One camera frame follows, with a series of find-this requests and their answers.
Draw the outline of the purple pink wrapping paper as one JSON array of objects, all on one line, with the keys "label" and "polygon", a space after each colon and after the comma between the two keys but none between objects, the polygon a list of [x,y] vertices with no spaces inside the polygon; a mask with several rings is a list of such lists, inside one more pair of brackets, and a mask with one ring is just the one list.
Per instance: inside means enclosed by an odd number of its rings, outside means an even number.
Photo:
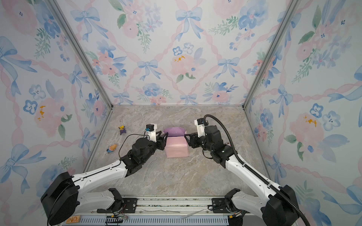
[{"label": "purple pink wrapping paper", "polygon": [[169,127],[163,130],[168,133],[165,153],[167,158],[188,157],[188,143],[184,137],[186,129],[182,127]]}]

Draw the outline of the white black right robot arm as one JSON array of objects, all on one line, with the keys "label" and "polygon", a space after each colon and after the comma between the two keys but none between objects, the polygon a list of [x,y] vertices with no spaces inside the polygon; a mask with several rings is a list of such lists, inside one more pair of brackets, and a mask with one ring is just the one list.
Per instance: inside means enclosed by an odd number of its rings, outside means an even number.
[{"label": "white black right robot arm", "polygon": [[260,217],[267,226],[292,226],[299,219],[294,190],[289,186],[281,187],[260,174],[236,154],[231,144],[224,143],[216,126],[199,125],[196,133],[185,134],[184,137],[190,147],[209,151],[217,164],[235,174],[254,191],[255,196],[237,189],[230,191],[225,199],[233,211],[247,211]]}]

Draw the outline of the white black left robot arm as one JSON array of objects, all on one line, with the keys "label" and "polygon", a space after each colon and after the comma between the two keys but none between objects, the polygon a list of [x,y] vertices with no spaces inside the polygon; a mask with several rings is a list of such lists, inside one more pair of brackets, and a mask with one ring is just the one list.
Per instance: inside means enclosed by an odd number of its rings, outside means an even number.
[{"label": "white black left robot arm", "polygon": [[78,212],[95,209],[106,213],[120,211],[126,205],[117,189],[97,193],[92,190],[135,174],[156,150],[164,150],[167,138],[168,133],[149,132],[137,139],[131,150],[114,163],[82,174],[59,174],[41,197],[47,224],[60,224]]}]

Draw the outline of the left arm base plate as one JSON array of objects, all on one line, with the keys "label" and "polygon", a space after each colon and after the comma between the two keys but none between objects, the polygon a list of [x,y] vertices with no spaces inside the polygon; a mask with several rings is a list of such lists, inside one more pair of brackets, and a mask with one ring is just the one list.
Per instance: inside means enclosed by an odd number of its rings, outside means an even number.
[{"label": "left arm base plate", "polygon": [[135,213],[137,198],[123,198],[116,200],[108,209],[97,209],[97,213]]}]

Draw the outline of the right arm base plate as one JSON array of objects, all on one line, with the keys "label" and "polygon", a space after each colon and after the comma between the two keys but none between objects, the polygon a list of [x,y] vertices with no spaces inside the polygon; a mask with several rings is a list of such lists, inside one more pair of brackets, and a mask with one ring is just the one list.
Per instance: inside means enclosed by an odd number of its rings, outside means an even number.
[{"label": "right arm base plate", "polygon": [[208,210],[213,213],[226,213],[226,214],[238,214],[240,209],[232,203],[231,199],[227,198],[212,198],[212,204],[208,206]]}]

